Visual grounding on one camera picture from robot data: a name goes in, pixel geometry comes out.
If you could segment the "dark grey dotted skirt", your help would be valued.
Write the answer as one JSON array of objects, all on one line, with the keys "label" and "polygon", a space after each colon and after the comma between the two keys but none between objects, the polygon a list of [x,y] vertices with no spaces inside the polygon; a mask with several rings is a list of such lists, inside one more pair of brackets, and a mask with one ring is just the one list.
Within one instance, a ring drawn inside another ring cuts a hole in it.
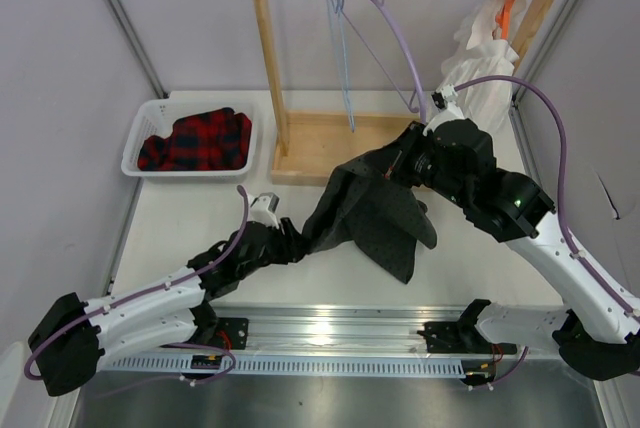
[{"label": "dark grey dotted skirt", "polygon": [[413,191],[384,177],[396,152],[371,150],[337,166],[303,226],[311,253],[352,241],[403,284],[414,274],[416,246],[437,245],[427,206]]}]

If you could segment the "light blue wire hanger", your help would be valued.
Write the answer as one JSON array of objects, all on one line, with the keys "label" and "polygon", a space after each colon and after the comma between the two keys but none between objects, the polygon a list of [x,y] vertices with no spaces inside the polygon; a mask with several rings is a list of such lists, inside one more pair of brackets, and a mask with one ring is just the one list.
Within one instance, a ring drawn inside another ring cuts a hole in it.
[{"label": "light blue wire hanger", "polygon": [[348,50],[343,18],[344,1],[345,0],[325,0],[330,40],[334,53],[338,79],[340,82],[343,105],[346,111],[349,129],[351,132],[354,132],[356,129],[356,123],[349,87]]}]

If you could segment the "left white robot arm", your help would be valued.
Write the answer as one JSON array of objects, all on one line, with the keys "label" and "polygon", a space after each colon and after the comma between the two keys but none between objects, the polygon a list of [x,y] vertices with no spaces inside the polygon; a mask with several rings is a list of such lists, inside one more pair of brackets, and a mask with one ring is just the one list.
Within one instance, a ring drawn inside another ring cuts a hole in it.
[{"label": "left white robot arm", "polygon": [[63,295],[28,338],[24,376],[43,382],[48,395],[57,397],[127,356],[168,345],[207,347],[218,325],[211,301],[260,268],[300,261],[308,245],[288,218],[276,227],[249,221],[137,291],[88,301],[76,293]]}]

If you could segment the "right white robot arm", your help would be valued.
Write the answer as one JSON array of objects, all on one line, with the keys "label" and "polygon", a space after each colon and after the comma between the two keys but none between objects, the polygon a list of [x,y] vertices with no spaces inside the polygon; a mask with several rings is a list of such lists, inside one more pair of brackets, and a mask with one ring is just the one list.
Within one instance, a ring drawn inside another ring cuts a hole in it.
[{"label": "right white robot arm", "polygon": [[533,266],[563,300],[554,309],[475,300],[456,328],[464,349],[508,343],[555,352],[598,381],[638,374],[638,299],[616,299],[622,288],[563,233],[552,199],[528,176],[498,167],[488,133],[469,119],[436,129],[412,122],[384,151],[386,179],[426,186],[455,204],[476,229]]}]

